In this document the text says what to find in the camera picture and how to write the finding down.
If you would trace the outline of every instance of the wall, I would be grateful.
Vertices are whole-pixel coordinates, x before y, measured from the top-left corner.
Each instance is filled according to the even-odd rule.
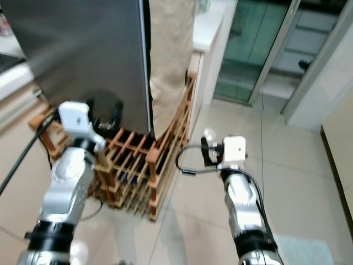
[[[346,200],[353,213],[353,89],[326,117],[323,128],[340,176]]]
[[[287,120],[289,125],[319,132],[324,119],[353,89],[352,43],[353,24],[350,24],[331,58]]]

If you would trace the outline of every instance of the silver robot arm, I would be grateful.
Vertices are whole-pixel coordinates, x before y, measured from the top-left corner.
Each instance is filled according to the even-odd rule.
[[[76,225],[81,217],[87,189],[94,177],[95,153],[105,146],[88,118],[89,107],[80,102],[64,102],[59,106],[65,132],[74,139],[51,171],[38,221],[29,239],[27,251],[19,265],[67,265]]]
[[[225,137],[223,161],[217,168],[224,183],[229,226],[236,244],[239,265],[283,265],[271,231],[259,209],[255,187],[243,169],[245,138]]]

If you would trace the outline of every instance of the power cord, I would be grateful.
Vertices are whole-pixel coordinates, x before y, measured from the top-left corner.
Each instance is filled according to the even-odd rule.
[[[47,156],[47,159],[48,159],[48,162],[49,162],[49,167],[50,167],[50,171],[51,169],[53,168],[53,165],[51,163],[51,160],[50,160],[50,154],[49,154],[49,151],[48,149],[46,148],[46,145],[44,144],[43,140],[41,139],[41,137],[39,137],[39,141],[42,143],[45,151],[46,151],[46,156]]]
[[[86,217],[82,217],[82,218],[80,219],[80,222],[82,222],[82,221],[87,221],[87,220],[89,220],[89,219],[95,217],[95,216],[101,211],[102,207],[103,207],[103,201],[101,200],[101,201],[100,201],[100,207],[98,208],[98,210],[95,211],[94,213],[92,213],[92,214],[86,216]]]
[[[8,175],[6,176],[5,180],[3,181],[3,183],[0,186],[0,196],[3,193],[3,191],[5,190],[7,184],[9,183],[9,181],[11,180],[11,178],[13,177],[13,175],[15,174],[17,168],[19,167],[19,165],[21,164],[22,160],[24,159],[24,157],[27,155],[28,151],[31,149],[32,145],[34,144],[34,142],[39,138],[39,136],[44,133],[46,131],[46,129],[48,129],[48,127],[50,126],[50,124],[54,121],[58,119],[58,112],[55,112],[54,115],[51,117],[51,119],[44,125],[42,126],[37,133],[35,134],[35,136],[33,137],[33,139],[29,142],[29,144],[26,146],[26,148],[24,149],[24,151],[22,152],[22,154],[20,155],[20,157],[17,159],[15,165],[12,167],[12,169],[10,170],[10,172],[8,173]]]
[[[277,249],[277,244],[275,242],[275,238],[273,236],[272,230],[271,230],[269,222],[267,220],[267,216],[266,216],[266,212],[265,212],[264,199],[263,199],[263,196],[261,194],[260,187],[259,187],[257,181],[253,178],[253,176],[251,176],[249,173],[247,173],[245,171],[242,171],[240,169],[233,169],[233,168],[194,169],[194,168],[183,168],[183,167],[181,167],[179,165],[179,157],[186,150],[193,149],[193,148],[208,149],[208,150],[214,150],[215,149],[214,147],[208,147],[208,146],[203,146],[203,145],[189,145],[189,146],[184,147],[183,149],[180,150],[180,152],[177,154],[177,157],[175,158],[175,165],[176,165],[177,169],[179,169],[183,174],[188,174],[188,175],[191,175],[191,176],[195,176],[197,174],[208,174],[208,173],[211,173],[211,172],[217,172],[217,171],[226,170],[226,169],[230,169],[230,170],[234,171],[235,173],[239,173],[239,174],[245,175],[248,179],[250,179],[250,181],[255,186],[256,192],[257,192],[258,197],[259,197],[260,205],[259,205],[258,202],[256,202],[256,204],[258,205],[260,214],[261,214],[261,216],[264,219],[266,232],[270,236],[270,240],[272,241],[273,244],[275,244],[276,249]]]

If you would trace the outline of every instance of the glass door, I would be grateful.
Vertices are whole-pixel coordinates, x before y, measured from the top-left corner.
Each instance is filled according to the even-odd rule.
[[[253,104],[300,0],[239,0],[214,97]]]

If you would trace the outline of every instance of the kitchen counter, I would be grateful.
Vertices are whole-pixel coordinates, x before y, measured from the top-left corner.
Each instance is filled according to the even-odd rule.
[[[209,52],[220,28],[226,10],[225,2],[211,2],[206,13],[195,16],[192,41],[194,50]],[[0,36],[0,54],[24,57],[14,35]],[[34,80],[26,62],[20,63],[0,74],[0,101]]]
[[[14,35],[0,36],[0,54],[24,57]],[[0,73],[0,101],[7,98],[34,80],[34,75],[26,62]]]
[[[0,54],[24,57],[15,35],[0,36]]]
[[[195,51],[209,52],[221,27],[227,4],[211,1],[206,13],[197,14],[194,22],[192,41]]]

